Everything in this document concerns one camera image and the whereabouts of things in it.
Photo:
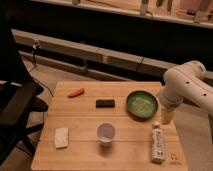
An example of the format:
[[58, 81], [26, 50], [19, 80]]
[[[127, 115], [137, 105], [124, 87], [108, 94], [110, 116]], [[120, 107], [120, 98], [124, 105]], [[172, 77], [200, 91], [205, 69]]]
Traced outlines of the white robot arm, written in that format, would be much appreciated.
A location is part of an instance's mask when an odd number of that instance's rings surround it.
[[206, 84], [206, 68], [199, 61], [190, 61], [168, 69], [163, 76], [165, 85], [159, 92], [163, 106], [162, 123], [167, 125], [177, 108], [186, 98], [213, 116], [213, 87]]

